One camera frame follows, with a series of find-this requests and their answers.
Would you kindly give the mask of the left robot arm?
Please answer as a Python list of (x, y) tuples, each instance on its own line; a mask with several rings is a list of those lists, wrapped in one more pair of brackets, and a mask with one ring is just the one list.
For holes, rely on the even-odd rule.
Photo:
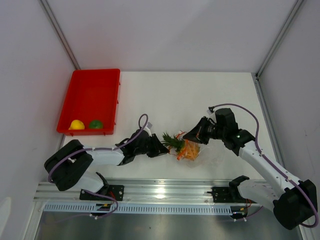
[(112, 147), (85, 147), (79, 140), (71, 140), (45, 161), (44, 169), (48, 173), (48, 181), (59, 191), (75, 187), (89, 199), (103, 200), (115, 191), (101, 173), (90, 172), (90, 167), (124, 166), (140, 155), (155, 158), (168, 153), (156, 134), (138, 129), (130, 138)]

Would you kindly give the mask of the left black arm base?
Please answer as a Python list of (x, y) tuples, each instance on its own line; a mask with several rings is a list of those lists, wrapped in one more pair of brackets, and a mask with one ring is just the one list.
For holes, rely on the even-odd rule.
[(110, 201), (110, 198), (123, 200), (125, 186), (109, 184), (99, 172), (86, 172), (78, 183), (81, 187), (79, 199), (82, 201)]

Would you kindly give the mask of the clear zip top bag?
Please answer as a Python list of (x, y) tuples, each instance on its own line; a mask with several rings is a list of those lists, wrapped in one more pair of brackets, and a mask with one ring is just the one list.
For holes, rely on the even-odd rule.
[(209, 143), (208, 145), (198, 143), (198, 145), (200, 146), (200, 153), (194, 161), (187, 159), (177, 160), (174, 155), (174, 150), (171, 150), (169, 154), (174, 156), (179, 163), (188, 166), (189, 168), (196, 168), (199, 166), (218, 166), (223, 161), (224, 150), (219, 143)]

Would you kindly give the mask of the toy pineapple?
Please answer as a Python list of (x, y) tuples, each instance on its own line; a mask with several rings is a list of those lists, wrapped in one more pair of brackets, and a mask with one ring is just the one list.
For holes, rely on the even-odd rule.
[(200, 146), (198, 143), (184, 139), (185, 134), (185, 131), (180, 131), (176, 135), (169, 135), (165, 132), (162, 134), (162, 144), (169, 150), (169, 153), (171, 150), (174, 151), (178, 161), (181, 159), (194, 161), (200, 153)]

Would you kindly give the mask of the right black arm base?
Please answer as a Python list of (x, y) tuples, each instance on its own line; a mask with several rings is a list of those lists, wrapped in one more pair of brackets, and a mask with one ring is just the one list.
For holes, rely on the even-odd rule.
[(214, 203), (246, 203), (246, 199), (240, 195), (238, 186), (250, 178), (241, 175), (228, 183), (228, 186), (213, 186), (208, 194), (211, 194)]

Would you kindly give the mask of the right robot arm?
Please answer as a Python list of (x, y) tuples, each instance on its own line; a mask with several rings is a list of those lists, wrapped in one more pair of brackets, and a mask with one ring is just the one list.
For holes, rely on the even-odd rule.
[(249, 199), (273, 212), (277, 221), (292, 230), (301, 225), (315, 228), (318, 215), (317, 188), (309, 179), (302, 181), (262, 152), (258, 135), (241, 129), (234, 113), (223, 104), (219, 109), (210, 107), (210, 117), (202, 117), (183, 139), (207, 145), (211, 139), (221, 140), (236, 156), (249, 163), (268, 183), (255, 183), (246, 176), (230, 182), (228, 196), (234, 202)]

